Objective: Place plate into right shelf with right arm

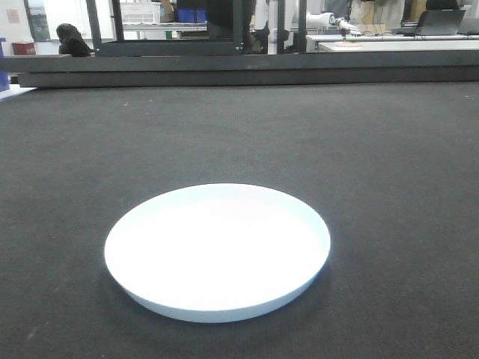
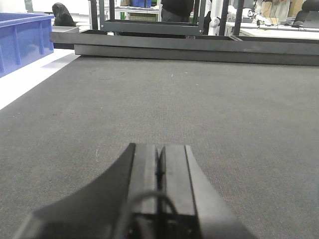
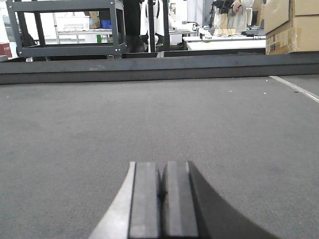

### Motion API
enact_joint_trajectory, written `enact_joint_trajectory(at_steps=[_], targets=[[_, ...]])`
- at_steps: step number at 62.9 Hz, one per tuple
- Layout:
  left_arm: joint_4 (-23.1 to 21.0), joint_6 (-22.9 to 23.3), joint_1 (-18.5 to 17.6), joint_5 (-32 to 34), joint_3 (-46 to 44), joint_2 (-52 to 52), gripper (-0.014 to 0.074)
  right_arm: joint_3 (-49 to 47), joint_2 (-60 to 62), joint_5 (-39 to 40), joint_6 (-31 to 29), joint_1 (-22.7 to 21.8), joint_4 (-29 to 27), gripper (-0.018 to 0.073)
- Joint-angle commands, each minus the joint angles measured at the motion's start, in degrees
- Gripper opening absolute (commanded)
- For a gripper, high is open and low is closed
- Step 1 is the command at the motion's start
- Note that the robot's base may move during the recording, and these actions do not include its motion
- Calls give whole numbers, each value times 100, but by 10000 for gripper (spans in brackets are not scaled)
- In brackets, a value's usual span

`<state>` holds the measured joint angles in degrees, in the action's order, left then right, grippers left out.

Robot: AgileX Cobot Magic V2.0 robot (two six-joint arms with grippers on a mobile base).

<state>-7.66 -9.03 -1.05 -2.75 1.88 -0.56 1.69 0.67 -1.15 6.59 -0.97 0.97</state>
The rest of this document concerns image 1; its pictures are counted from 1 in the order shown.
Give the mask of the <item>white robot hand background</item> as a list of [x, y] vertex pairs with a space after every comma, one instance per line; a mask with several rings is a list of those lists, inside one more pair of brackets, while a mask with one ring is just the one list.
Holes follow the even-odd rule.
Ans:
[[341, 30], [342, 36], [345, 37], [347, 33], [354, 37], [360, 37], [361, 31], [356, 25], [349, 23], [344, 18], [336, 18], [335, 25]]

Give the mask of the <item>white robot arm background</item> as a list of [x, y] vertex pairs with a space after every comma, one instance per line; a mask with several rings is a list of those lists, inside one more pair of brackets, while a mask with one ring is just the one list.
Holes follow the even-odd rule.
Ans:
[[336, 26], [344, 34], [350, 34], [354, 37], [360, 37], [362, 35], [362, 32], [359, 30], [359, 28], [356, 25], [349, 23], [343, 17], [336, 17], [336, 15], [330, 12], [321, 13], [321, 14], [311, 14], [307, 12], [306, 24], [307, 26], [319, 26], [319, 27]]

